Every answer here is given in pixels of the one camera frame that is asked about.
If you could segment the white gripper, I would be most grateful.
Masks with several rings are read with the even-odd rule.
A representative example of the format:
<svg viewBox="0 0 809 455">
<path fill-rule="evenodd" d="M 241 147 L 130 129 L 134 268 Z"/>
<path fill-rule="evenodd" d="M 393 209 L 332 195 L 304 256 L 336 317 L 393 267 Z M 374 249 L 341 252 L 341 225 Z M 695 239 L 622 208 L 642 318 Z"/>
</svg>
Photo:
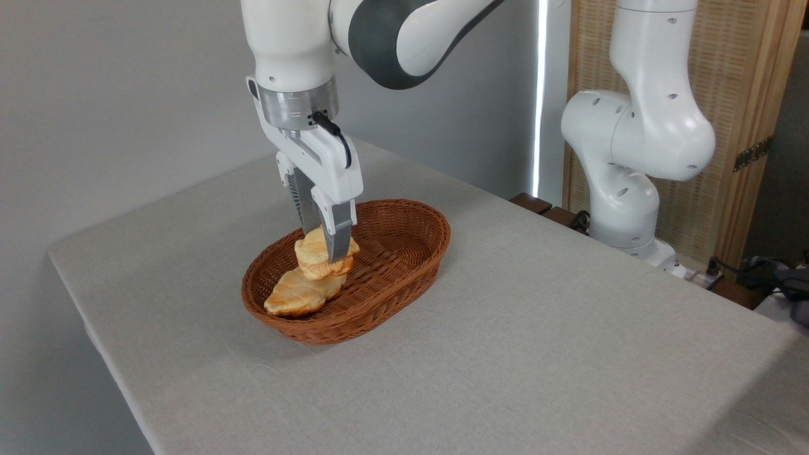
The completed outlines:
<svg viewBox="0 0 809 455">
<path fill-rule="evenodd" d="M 283 185 L 306 235 L 322 226 L 330 263 L 348 256 L 362 171 L 353 142 L 332 121 L 334 80 L 305 92 L 272 92 L 246 78 L 266 138 L 277 148 Z"/>
</svg>

